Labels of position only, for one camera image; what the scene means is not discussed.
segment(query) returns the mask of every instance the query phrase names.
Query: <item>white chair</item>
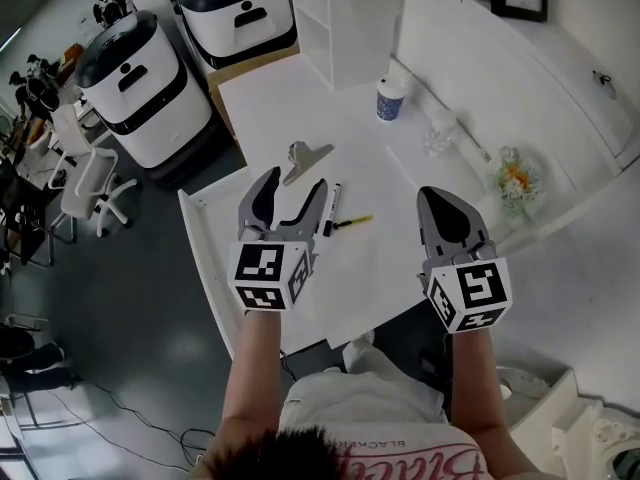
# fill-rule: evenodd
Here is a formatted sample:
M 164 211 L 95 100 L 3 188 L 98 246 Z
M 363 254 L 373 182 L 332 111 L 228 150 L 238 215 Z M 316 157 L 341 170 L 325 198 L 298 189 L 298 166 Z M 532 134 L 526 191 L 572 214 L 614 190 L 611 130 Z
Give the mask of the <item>white chair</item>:
M 99 213 L 98 236 L 103 236 L 104 218 L 107 211 L 113 212 L 125 227 L 131 225 L 128 219 L 115 205 L 115 200 L 125 190 L 139 186 L 137 180 L 130 180 L 119 185 L 117 174 L 114 173 L 118 163 L 118 154 L 113 149 L 99 148 L 98 145 L 110 133 L 105 132 L 92 144 L 82 133 L 72 105 L 61 105 L 52 114 L 53 127 L 59 138 L 59 145 L 64 151 L 56 168 L 49 178 L 51 189 L 64 189 L 61 209 L 67 215 L 82 220 L 89 220 L 93 212 Z M 58 171 L 66 158 L 73 157 L 76 166 L 68 175 L 64 187 L 52 185 Z

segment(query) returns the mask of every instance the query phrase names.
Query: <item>paper cup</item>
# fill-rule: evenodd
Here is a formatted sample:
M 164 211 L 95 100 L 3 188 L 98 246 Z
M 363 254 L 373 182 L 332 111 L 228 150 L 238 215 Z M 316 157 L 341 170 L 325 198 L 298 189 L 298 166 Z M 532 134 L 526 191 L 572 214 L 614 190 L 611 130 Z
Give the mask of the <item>paper cup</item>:
M 385 77 L 378 82 L 378 117 L 383 121 L 395 121 L 407 95 L 406 87 Z

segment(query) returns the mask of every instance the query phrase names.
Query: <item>yellow pen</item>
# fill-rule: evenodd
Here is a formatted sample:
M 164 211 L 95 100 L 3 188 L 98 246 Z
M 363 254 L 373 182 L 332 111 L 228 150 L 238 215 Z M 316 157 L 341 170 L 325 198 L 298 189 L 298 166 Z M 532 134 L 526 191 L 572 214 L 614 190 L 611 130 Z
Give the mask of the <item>yellow pen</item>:
M 373 219 L 373 215 L 365 215 L 364 217 L 358 217 L 357 219 L 343 220 L 342 222 L 336 222 L 333 225 L 333 229 L 340 229 L 347 226 L 353 226 L 354 224 L 361 224 L 362 222 L 369 222 Z

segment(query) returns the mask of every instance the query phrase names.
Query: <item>pen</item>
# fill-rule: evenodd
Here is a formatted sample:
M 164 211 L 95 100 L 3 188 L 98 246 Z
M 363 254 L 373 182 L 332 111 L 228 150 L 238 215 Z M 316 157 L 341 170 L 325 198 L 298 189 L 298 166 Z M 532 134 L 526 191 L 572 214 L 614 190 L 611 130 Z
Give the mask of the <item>pen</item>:
M 343 220 L 342 222 L 336 222 L 333 225 L 333 229 L 340 229 L 347 226 L 353 226 L 354 224 L 361 224 L 362 222 L 369 222 L 371 219 L 373 219 L 373 215 L 365 215 L 364 217 L 359 217 L 357 219 Z
M 331 236 L 331 230 L 333 229 L 333 219 L 336 216 L 336 208 L 338 208 L 338 198 L 340 197 L 340 183 L 336 183 L 333 187 L 331 195 L 331 207 L 329 208 L 329 214 L 327 220 L 324 223 L 324 230 L 322 234 L 324 236 Z

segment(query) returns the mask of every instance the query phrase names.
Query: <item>black and white marker cube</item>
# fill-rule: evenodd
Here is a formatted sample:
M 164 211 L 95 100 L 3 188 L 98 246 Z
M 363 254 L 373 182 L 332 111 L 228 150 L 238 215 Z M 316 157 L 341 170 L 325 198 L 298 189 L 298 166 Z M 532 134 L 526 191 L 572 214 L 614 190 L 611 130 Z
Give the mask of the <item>black and white marker cube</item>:
M 507 260 L 436 267 L 427 296 L 452 334 L 495 325 L 513 304 Z
M 311 275 L 307 242 L 234 242 L 227 283 L 243 309 L 291 311 Z

